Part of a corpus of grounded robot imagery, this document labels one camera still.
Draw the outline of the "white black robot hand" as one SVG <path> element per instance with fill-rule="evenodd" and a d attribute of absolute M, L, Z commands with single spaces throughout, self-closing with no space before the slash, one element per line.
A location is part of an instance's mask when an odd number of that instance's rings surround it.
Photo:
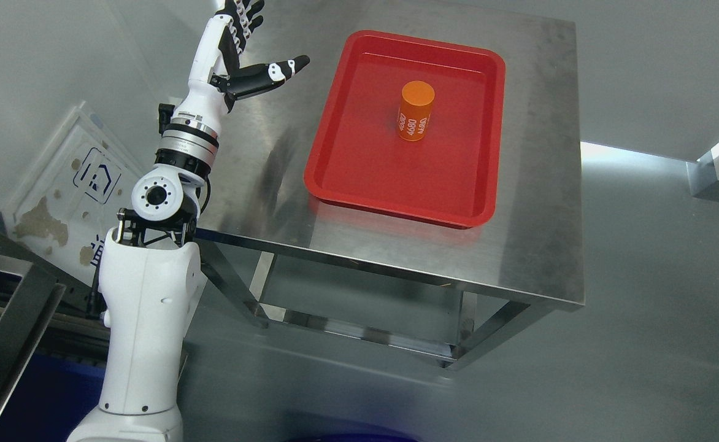
<path fill-rule="evenodd" d="M 231 112 L 236 101 L 283 86 L 311 61 L 307 55 L 242 67 L 253 32 L 261 26 L 264 1 L 220 1 L 208 20 L 188 78 L 188 94 L 175 109 L 205 117 Z"/>

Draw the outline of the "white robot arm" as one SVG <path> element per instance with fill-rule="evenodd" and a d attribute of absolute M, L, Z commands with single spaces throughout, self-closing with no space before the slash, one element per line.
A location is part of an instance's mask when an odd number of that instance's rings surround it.
<path fill-rule="evenodd" d="M 152 170 L 106 234 L 97 287 L 110 342 L 101 397 L 70 441 L 181 441 L 177 388 L 183 339 L 206 284 L 199 189 L 219 148 L 224 104 L 187 98 L 161 132 Z"/>

